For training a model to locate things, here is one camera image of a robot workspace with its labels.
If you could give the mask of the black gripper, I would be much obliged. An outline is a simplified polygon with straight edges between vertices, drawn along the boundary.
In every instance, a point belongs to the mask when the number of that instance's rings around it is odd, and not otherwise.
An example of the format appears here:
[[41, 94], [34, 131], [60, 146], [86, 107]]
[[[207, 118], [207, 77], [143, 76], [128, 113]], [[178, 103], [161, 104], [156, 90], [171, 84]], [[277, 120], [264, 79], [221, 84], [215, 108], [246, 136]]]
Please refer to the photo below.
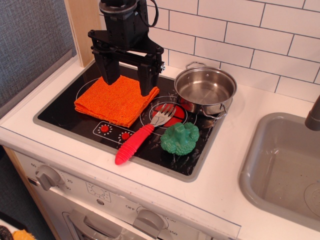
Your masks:
[[143, 97], [157, 86], [164, 70], [164, 49], [148, 34], [146, 9], [135, 9], [127, 14], [104, 13], [106, 30], [91, 30], [92, 53], [103, 80], [112, 85], [120, 77], [119, 62], [137, 67], [140, 93]]

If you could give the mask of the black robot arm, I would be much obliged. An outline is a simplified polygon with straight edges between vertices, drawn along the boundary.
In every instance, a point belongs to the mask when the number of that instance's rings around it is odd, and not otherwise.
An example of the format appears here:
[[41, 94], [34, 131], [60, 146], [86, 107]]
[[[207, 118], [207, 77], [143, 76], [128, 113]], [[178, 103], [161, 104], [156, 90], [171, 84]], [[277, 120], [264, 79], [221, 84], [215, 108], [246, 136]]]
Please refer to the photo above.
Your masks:
[[92, 53], [103, 80], [112, 85], [120, 77], [120, 63], [137, 67], [142, 96], [157, 85], [164, 70], [164, 49], [149, 38], [159, 15], [149, 23], [145, 0], [102, 0], [99, 10], [104, 16], [106, 30], [90, 30]]

